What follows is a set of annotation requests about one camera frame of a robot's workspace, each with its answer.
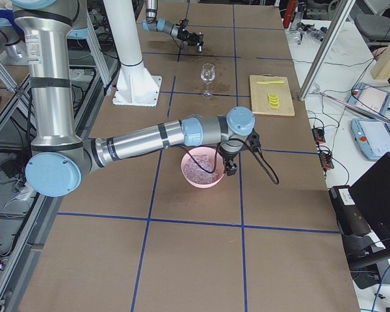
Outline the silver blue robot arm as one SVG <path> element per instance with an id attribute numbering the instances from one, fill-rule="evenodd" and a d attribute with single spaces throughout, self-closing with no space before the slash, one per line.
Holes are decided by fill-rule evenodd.
<path id="1" fill-rule="evenodd" d="M 143 29 L 150 32 L 165 33 L 170 35 L 174 40 L 178 39 L 188 46 L 196 47 L 198 51 L 202 51 L 204 34 L 201 32 L 190 32 L 187 30 L 189 24 L 188 19 L 182 19 L 179 23 L 172 23 L 167 19 L 157 18 L 158 1 L 145 1 L 146 18 L 142 22 Z"/>
<path id="2" fill-rule="evenodd" d="M 147 155 L 176 145 L 216 144 L 228 175 L 242 150 L 257 149 L 250 109 L 224 116 L 193 115 L 126 135 L 83 140 L 74 125 L 68 35 L 80 20 L 77 1 L 14 1 L 14 19 L 27 44 L 36 137 L 25 177 L 40 194 L 60 197 L 74 191 L 89 173 L 114 161 Z"/>

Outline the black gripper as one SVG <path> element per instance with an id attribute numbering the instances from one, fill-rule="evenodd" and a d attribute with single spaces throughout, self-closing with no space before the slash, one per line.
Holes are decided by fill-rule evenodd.
<path id="1" fill-rule="evenodd" d="M 204 34 L 202 32 L 189 32 L 186 30 L 188 23 L 188 19 L 182 19 L 180 21 L 180 24 L 178 25 L 177 38 L 186 42 L 188 46 L 202 47 Z"/>
<path id="2" fill-rule="evenodd" d="M 242 144 L 239 142 L 220 144 L 218 153 L 223 158 L 224 172 L 227 176 L 233 176 L 237 172 L 237 165 L 235 164 L 235 157 L 241 152 Z"/>

